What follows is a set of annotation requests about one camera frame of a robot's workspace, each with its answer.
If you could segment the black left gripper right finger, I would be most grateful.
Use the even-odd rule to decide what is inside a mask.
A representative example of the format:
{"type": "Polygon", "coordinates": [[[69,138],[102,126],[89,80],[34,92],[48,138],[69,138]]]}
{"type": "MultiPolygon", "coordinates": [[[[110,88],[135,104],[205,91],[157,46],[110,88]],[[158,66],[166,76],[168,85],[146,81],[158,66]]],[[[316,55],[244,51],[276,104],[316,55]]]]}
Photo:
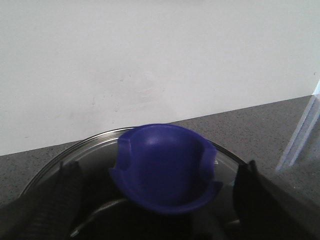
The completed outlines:
{"type": "Polygon", "coordinates": [[[318,240],[320,209],[285,192],[259,173],[256,162],[240,164],[233,185],[240,240],[318,240]]]}

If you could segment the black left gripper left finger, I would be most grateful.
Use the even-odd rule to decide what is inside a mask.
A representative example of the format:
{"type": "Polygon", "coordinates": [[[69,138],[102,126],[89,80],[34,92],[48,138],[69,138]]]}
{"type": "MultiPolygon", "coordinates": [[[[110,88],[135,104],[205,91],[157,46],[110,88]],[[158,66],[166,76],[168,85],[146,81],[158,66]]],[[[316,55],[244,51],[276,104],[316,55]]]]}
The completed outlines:
{"type": "Polygon", "coordinates": [[[83,173],[61,164],[43,183],[0,209],[2,240],[66,240],[81,205],[83,173]]]}

